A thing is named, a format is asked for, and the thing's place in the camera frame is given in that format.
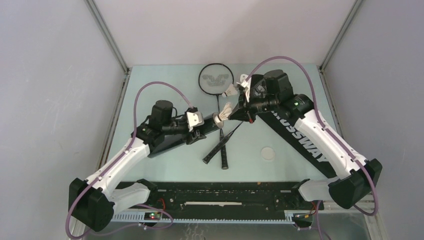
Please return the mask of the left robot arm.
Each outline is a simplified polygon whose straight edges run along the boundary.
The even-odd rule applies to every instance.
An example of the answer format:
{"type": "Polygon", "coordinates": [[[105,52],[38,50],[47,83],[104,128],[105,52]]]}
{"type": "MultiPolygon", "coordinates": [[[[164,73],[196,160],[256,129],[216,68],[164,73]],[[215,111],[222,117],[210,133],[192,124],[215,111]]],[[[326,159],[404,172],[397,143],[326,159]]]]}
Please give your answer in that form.
{"type": "Polygon", "coordinates": [[[124,176],[141,160],[179,146],[193,144],[223,127],[218,113],[204,117],[196,107],[188,108],[182,117],[175,117],[173,103],[158,100],[152,107],[148,122],[140,124],[127,143],[106,165],[82,180],[69,185],[68,207],[71,216],[95,232],[103,230],[117,214],[142,204],[153,208],[158,194],[143,183],[136,182],[118,189],[124,176]]]}

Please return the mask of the white shuttlecock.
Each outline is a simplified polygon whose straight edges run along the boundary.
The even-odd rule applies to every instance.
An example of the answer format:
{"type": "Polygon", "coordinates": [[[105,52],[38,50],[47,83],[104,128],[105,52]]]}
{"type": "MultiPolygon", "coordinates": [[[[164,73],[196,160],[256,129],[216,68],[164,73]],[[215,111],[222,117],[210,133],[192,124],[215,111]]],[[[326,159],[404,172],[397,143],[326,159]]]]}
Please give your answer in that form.
{"type": "Polygon", "coordinates": [[[227,103],[224,105],[223,109],[219,112],[219,114],[218,114],[218,116],[217,116],[217,119],[218,119],[220,122],[223,122],[223,121],[228,120],[228,119],[229,119],[229,116],[230,116],[230,115],[231,115],[231,113],[232,113],[232,111],[233,111],[232,103],[231,103],[231,102],[227,102],[227,103]]]}
{"type": "Polygon", "coordinates": [[[235,96],[239,94],[239,87],[231,83],[228,88],[221,94],[222,97],[235,96]]]}

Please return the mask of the white shuttlecock top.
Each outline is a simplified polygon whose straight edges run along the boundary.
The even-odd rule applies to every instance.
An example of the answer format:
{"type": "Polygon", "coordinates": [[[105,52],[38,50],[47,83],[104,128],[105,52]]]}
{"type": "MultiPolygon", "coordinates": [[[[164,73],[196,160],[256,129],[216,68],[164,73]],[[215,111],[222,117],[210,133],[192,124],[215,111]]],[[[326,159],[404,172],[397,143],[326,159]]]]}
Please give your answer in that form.
{"type": "Polygon", "coordinates": [[[221,94],[222,97],[235,96],[239,94],[239,87],[231,83],[228,88],[221,94]]]}

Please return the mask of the black shuttlecock tube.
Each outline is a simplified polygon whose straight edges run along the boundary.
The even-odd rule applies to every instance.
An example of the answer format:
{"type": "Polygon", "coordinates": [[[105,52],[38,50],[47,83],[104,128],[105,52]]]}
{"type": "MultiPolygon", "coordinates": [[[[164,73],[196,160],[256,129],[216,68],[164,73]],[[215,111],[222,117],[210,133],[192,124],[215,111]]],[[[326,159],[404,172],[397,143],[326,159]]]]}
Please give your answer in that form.
{"type": "Polygon", "coordinates": [[[166,127],[168,131],[162,134],[161,139],[157,140],[157,143],[149,145],[150,153],[147,157],[154,158],[182,144],[191,145],[205,139],[207,134],[217,131],[224,126],[222,121],[219,123],[215,122],[218,116],[219,113],[214,112],[204,117],[203,124],[195,126],[192,131],[189,131],[187,123],[183,123],[182,120],[175,120],[173,126],[166,127]]]}

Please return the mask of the white tube lid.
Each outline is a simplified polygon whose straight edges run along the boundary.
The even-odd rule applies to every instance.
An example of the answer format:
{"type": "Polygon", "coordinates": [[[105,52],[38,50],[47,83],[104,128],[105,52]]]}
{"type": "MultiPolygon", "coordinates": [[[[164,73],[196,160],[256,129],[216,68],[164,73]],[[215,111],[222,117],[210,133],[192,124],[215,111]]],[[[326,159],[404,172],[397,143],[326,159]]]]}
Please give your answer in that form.
{"type": "Polygon", "coordinates": [[[271,147],[264,147],[260,151],[260,155],[264,161],[273,161],[276,157],[275,150],[271,147]]]}

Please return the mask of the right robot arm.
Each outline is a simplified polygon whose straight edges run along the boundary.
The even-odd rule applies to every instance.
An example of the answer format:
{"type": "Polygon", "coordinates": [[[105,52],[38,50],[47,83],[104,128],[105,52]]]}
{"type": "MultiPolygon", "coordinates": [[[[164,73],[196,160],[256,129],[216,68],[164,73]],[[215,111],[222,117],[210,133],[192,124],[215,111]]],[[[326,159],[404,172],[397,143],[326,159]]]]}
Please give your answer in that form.
{"type": "Polygon", "coordinates": [[[295,208],[304,209],[319,200],[332,200],[344,209],[357,208],[366,195],[376,194],[382,164],[350,147],[324,121],[307,95],[294,93],[285,72],[277,69],[264,75],[242,74],[236,88],[239,98],[230,120],[253,123],[258,114],[275,112],[308,138],[335,172],[327,180],[304,180],[290,196],[295,208]]]}

